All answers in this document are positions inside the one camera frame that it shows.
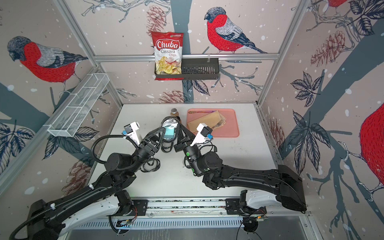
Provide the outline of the clear pouch black zipper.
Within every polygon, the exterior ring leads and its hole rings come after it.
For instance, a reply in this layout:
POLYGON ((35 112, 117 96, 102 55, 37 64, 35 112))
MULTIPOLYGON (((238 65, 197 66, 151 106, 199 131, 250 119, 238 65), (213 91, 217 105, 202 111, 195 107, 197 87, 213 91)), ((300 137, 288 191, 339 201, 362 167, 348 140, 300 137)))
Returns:
POLYGON ((180 131, 181 120, 179 117, 168 116, 163 119, 161 127, 166 129, 162 140, 161 150, 163 153, 169 153, 180 131))

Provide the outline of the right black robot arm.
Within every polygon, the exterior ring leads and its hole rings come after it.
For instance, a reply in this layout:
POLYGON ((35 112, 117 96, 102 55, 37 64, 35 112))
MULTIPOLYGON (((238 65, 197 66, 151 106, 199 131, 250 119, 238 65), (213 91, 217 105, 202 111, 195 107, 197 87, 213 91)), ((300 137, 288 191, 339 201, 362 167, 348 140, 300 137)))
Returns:
POLYGON ((176 152, 183 151, 194 176, 203 177, 202 182, 212 190, 225 187, 242 187, 274 194, 283 207, 297 212, 306 212, 302 178, 286 165, 271 170, 247 170, 223 164, 217 148, 205 154, 197 146, 191 146, 191 137, 177 137, 176 152))

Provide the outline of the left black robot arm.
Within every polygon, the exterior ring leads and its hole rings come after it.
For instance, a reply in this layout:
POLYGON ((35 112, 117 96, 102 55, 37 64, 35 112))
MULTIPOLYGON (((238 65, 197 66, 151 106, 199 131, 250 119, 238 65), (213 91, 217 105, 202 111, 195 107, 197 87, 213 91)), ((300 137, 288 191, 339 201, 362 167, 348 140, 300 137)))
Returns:
POLYGON ((133 203, 125 189, 136 179, 136 172, 159 151, 165 133, 164 127, 157 128, 138 145, 129 139, 135 147, 131 155, 113 153, 107 161, 95 159, 106 169, 95 182, 66 197, 48 203, 43 200, 33 203, 28 219, 16 227, 9 238, 16 239, 17 233, 26 228, 28 240, 57 240, 68 226, 67 219, 107 197, 116 197, 118 211, 129 213, 133 203))

